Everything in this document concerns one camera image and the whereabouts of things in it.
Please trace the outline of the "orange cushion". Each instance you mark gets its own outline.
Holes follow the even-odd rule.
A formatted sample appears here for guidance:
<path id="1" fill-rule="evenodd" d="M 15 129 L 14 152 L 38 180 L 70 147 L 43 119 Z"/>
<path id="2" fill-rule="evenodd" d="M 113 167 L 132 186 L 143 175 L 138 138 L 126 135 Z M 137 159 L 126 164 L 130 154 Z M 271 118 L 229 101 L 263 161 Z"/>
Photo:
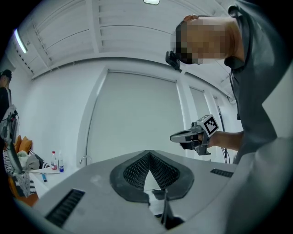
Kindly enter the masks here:
<path id="1" fill-rule="evenodd" d="M 29 140 L 26 136 L 24 138 L 21 138 L 21 135 L 19 135 L 16 138 L 16 142 L 14 143 L 14 148 L 16 153 L 19 153 L 20 151 L 25 151 L 28 153 L 32 148 L 33 141 Z"/>

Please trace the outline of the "black white striped cloth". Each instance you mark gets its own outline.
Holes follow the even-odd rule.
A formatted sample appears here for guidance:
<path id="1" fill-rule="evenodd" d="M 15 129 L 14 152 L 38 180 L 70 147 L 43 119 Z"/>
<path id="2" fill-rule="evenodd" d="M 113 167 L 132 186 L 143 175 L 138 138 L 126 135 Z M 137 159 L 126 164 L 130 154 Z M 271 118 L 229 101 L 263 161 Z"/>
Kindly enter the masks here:
<path id="1" fill-rule="evenodd" d="M 38 156 L 32 149 L 29 151 L 28 155 L 32 156 L 34 170 L 50 167 L 50 165 L 46 161 L 44 161 L 40 156 Z"/>

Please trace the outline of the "person's dark shirt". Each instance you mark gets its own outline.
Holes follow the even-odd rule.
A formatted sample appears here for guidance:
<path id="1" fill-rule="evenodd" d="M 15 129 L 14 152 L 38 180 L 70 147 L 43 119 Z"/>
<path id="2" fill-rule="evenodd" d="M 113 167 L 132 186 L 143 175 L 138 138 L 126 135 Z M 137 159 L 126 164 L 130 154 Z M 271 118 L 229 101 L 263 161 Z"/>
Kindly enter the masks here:
<path id="1" fill-rule="evenodd" d="M 262 104 L 285 74 L 292 56 L 276 27 L 256 0 L 236 0 L 228 9 L 239 26 L 244 61 L 224 60 L 231 69 L 230 84 L 235 96 L 244 136 L 234 163 L 243 155 L 276 139 L 277 134 Z"/>

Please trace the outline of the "large grey roller blind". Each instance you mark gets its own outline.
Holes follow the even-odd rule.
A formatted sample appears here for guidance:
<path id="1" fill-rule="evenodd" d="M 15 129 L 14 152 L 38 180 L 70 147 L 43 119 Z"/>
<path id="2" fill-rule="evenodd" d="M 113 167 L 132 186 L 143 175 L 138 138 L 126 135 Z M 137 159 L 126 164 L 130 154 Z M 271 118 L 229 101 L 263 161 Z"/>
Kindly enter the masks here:
<path id="1" fill-rule="evenodd" d="M 110 72 L 93 110 L 87 154 L 93 162 L 142 150 L 184 156 L 181 146 L 169 139 L 183 128 L 174 82 Z"/>

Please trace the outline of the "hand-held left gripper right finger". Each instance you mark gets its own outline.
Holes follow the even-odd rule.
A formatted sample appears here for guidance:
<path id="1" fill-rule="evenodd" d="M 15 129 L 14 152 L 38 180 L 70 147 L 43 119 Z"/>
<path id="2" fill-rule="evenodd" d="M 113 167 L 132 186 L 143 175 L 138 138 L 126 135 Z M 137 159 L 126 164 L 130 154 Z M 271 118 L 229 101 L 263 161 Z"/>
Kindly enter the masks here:
<path id="1" fill-rule="evenodd" d="M 226 222 L 235 193 L 230 179 L 237 165 L 149 152 L 149 168 L 160 186 L 152 197 L 164 202 L 162 217 L 169 221 Z"/>

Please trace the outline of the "pile of clothes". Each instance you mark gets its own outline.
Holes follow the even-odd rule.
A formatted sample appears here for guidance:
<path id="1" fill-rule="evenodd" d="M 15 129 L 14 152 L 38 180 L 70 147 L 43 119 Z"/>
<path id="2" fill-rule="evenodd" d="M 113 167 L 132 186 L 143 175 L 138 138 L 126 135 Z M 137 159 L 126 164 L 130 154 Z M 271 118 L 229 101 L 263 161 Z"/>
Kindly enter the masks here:
<path id="1" fill-rule="evenodd" d="M 40 162 L 35 155 L 28 155 L 25 151 L 17 153 L 23 170 L 38 170 Z"/>

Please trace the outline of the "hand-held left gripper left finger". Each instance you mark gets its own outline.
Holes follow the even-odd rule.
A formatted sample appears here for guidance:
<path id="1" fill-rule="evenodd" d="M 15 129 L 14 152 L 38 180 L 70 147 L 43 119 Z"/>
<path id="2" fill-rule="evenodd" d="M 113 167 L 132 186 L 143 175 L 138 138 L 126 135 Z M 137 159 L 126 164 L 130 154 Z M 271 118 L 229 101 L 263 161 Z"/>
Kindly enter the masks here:
<path id="1" fill-rule="evenodd" d="M 45 193 L 33 208 L 45 217 L 71 189 L 77 189 L 85 194 L 64 223 L 64 230 L 75 234 L 164 233 L 165 228 L 148 204 L 126 201 L 110 185 L 111 170 L 138 154 L 121 155 L 79 169 Z"/>

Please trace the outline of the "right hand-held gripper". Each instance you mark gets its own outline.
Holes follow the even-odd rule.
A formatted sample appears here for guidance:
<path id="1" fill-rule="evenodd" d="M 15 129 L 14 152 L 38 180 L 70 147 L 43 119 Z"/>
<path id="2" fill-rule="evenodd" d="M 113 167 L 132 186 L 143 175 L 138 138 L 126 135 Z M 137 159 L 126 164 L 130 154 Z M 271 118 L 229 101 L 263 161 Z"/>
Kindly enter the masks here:
<path id="1" fill-rule="evenodd" d="M 199 156 L 210 155 L 207 147 L 211 136 L 219 129 L 212 114 L 192 122 L 190 130 L 183 130 L 170 136 L 174 143 L 180 143 L 184 150 L 195 150 Z"/>

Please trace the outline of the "grey patterned cloth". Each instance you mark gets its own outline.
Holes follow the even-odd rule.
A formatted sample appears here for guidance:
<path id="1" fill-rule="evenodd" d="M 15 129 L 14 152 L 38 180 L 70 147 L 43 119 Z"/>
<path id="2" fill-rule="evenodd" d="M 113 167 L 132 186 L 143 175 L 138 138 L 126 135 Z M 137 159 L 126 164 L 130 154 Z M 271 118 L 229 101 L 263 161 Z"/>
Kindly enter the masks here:
<path id="1" fill-rule="evenodd" d="M 31 180 L 27 172 L 23 174 L 13 174 L 12 180 L 14 185 L 16 186 L 16 191 L 19 196 L 28 197 L 32 194 L 37 193 L 35 185 L 34 185 L 34 181 Z"/>

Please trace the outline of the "white flat board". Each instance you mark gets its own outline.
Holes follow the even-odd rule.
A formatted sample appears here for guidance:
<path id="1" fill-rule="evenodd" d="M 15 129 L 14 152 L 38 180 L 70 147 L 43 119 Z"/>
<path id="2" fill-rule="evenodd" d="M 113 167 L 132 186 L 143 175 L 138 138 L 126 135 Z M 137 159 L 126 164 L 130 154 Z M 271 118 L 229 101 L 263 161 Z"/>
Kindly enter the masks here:
<path id="1" fill-rule="evenodd" d="M 34 174 L 59 174 L 58 170 L 53 170 L 50 167 L 42 168 L 38 170 L 23 170 L 23 172 L 34 173 Z"/>

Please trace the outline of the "long ceiling tube light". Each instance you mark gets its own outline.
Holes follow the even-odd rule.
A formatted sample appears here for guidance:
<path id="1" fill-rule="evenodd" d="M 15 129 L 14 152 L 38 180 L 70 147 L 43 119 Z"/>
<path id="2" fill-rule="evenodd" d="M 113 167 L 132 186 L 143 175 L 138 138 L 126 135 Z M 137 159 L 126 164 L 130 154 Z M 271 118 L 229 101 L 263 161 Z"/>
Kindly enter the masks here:
<path id="1" fill-rule="evenodd" d="M 16 41 L 17 41 L 19 47 L 21 48 L 22 52 L 24 54 L 26 54 L 27 53 L 27 48 L 26 48 L 25 44 L 23 43 L 17 28 L 14 30 L 14 36 L 15 36 Z"/>

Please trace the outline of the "chrome faucet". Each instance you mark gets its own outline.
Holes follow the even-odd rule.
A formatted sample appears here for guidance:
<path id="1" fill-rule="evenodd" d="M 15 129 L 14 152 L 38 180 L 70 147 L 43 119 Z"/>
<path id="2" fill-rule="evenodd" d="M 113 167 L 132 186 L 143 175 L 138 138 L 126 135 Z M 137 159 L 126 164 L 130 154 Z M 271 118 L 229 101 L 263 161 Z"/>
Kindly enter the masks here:
<path id="1" fill-rule="evenodd" d="M 88 155 L 85 155 L 83 157 L 80 158 L 79 160 L 79 164 L 84 164 L 85 166 L 90 165 L 92 163 L 92 158 Z"/>

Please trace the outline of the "person's right forearm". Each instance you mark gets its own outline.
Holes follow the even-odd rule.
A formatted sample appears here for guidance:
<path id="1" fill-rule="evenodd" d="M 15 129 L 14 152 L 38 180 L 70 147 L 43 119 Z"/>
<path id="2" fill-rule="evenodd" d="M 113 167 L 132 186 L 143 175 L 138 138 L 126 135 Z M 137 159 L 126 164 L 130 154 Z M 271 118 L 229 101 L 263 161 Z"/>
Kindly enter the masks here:
<path id="1" fill-rule="evenodd" d="M 239 151 L 242 144 L 243 135 L 244 131 L 237 133 L 217 131 L 210 137 L 208 148 L 216 146 Z"/>

